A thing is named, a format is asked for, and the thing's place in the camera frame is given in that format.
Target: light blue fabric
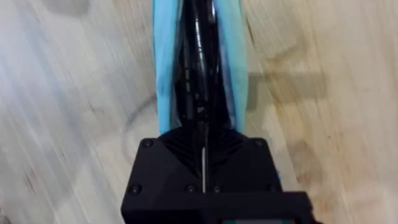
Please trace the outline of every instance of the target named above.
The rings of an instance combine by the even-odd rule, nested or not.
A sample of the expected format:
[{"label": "light blue fabric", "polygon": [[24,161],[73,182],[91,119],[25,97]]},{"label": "light blue fabric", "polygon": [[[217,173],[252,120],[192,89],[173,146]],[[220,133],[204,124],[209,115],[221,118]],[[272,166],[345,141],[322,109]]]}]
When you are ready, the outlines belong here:
[{"label": "light blue fabric", "polygon": [[[173,74],[182,0],[153,0],[157,110],[160,133],[172,128]],[[244,129],[248,95],[247,59],[240,0],[215,0],[224,89],[233,128]]]},{"label": "light blue fabric", "polygon": [[160,133],[164,134],[172,124],[174,53],[181,0],[153,0],[152,3],[157,115]]}]

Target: wooden floor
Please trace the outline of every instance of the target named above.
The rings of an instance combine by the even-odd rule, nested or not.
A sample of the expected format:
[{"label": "wooden floor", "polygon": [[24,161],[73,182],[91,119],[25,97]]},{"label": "wooden floor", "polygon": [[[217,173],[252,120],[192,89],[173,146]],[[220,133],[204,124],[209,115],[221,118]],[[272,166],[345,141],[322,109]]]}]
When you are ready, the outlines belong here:
[{"label": "wooden floor", "polygon": [[[158,135],[151,2],[0,0],[0,217],[123,222],[137,144]],[[243,4],[245,132],[284,188],[325,223],[398,223],[398,0]]]}]

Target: wood grain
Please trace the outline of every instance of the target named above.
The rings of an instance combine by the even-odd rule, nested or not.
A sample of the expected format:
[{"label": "wood grain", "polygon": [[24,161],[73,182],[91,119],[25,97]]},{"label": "wood grain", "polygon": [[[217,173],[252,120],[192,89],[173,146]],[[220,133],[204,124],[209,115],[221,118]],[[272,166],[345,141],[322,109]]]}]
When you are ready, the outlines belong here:
[{"label": "wood grain", "polygon": [[[158,135],[151,1],[0,0],[0,217],[122,223]],[[397,223],[398,1],[244,0],[246,134],[325,223]]]}]

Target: screw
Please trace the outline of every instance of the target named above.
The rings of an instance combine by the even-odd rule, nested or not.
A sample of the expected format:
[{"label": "screw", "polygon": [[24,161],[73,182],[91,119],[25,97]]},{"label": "screw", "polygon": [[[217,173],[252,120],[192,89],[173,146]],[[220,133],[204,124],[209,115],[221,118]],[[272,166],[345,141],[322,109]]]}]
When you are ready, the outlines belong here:
[{"label": "screw", "polygon": [[214,186],[214,193],[220,193],[221,192],[221,187],[219,186]]},{"label": "screw", "polygon": [[145,139],[143,145],[144,147],[151,147],[153,145],[153,142],[150,139]]},{"label": "screw", "polygon": [[256,146],[258,147],[262,147],[264,145],[264,141],[263,140],[255,140],[254,143],[256,144]]},{"label": "screw", "polygon": [[187,187],[187,192],[188,193],[194,193],[194,192],[196,192],[197,191],[197,188],[194,186],[194,185],[189,185],[188,187]]},{"label": "screw", "polygon": [[142,187],[140,185],[133,185],[129,189],[129,193],[132,195],[138,195],[141,193]]}]

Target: black mount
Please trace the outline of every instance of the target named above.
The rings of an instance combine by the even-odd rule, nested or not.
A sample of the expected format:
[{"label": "black mount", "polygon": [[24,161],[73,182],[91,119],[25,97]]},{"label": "black mount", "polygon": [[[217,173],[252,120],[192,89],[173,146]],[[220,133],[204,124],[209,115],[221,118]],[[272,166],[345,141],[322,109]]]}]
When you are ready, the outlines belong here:
[{"label": "black mount", "polygon": [[213,0],[184,0],[177,34],[181,127],[141,141],[121,207],[126,224],[316,223],[305,192],[282,191],[267,142],[231,129]]}]

